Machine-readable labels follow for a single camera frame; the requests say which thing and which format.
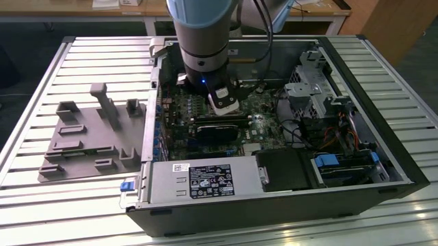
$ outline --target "motherboard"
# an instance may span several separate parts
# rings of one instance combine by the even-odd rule
[[[257,91],[239,110],[216,116],[209,103],[181,88],[164,91],[168,104],[169,160],[251,155],[252,151],[285,146],[275,115],[275,89]]]

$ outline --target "aluminum slotted table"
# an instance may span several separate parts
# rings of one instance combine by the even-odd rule
[[[101,82],[116,104],[129,98],[148,102],[149,39],[64,39],[0,154],[1,245],[395,245],[438,240],[438,118],[368,41],[355,36],[330,41],[431,182],[412,195],[342,219],[151,238],[119,205],[120,183],[136,173],[38,183],[60,101],[96,107],[88,90],[90,82]]]

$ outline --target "dark floor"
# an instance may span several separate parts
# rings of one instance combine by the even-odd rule
[[[157,24],[160,35],[172,35],[168,24]],[[56,23],[54,31],[45,32],[41,23],[0,24],[0,46],[18,70],[21,81],[0,89],[0,148],[2,147],[33,90],[44,75],[64,36],[140,36],[143,23]],[[419,38],[404,60],[396,67],[400,75],[438,112],[438,19]]]

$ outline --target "power supply label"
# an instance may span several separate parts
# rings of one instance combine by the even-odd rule
[[[229,165],[189,167],[188,174],[192,199],[233,195]]]

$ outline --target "blue latch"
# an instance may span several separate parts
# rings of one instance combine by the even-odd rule
[[[334,154],[328,154],[328,155],[319,155],[315,158],[315,163],[316,166],[320,168],[322,166],[334,166],[334,165],[339,165],[336,156]]]
[[[371,152],[371,158],[372,158],[374,163],[379,162],[378,155],[375,152]]]
[[[120,184],[120,191],[121,191],[121,192],[135,191],[135,188],[133,188],[133,181],[131,181],[131,182],[123,182],[123,183]]]

